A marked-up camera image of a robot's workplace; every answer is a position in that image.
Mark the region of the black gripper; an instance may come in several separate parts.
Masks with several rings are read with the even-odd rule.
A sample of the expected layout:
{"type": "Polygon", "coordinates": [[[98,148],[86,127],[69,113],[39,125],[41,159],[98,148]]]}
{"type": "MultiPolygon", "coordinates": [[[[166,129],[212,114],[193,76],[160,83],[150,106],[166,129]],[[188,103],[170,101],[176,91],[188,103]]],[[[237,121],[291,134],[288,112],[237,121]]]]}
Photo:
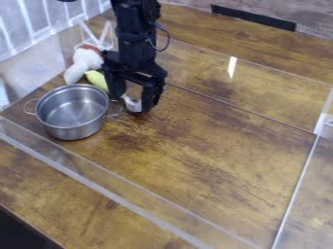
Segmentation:
{"type": "MultiPolygon", "coordinates": [[[[130,77],[140,79],[140,84],[145,81],[144,77],[165,79],[168,71],[156,61],[157,53],[129,53],[102,51],[105,77],[110,96],[113,100],[120,100],[126,93],[126,80],[130,77]]],[[[142,112],[149,112],[160,103],[165,92],[166,81],[153,80],[144,86],[142,91],[142,112]]]]}

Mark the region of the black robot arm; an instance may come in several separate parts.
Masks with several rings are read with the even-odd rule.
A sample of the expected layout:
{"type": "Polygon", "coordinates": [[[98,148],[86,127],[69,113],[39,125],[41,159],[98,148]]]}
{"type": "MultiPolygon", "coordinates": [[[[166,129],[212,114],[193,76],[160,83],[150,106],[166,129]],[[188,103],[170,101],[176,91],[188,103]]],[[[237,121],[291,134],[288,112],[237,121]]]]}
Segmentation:
{"type": "Polygon", "coordinates": [[[160,103],[166,88],[168,71],[157,63],[158,0],[112,0],[117,16],[120,50],[102,51],[102,68],[110,97],[124,102],[132,114],[148,113],[160,103]]]}

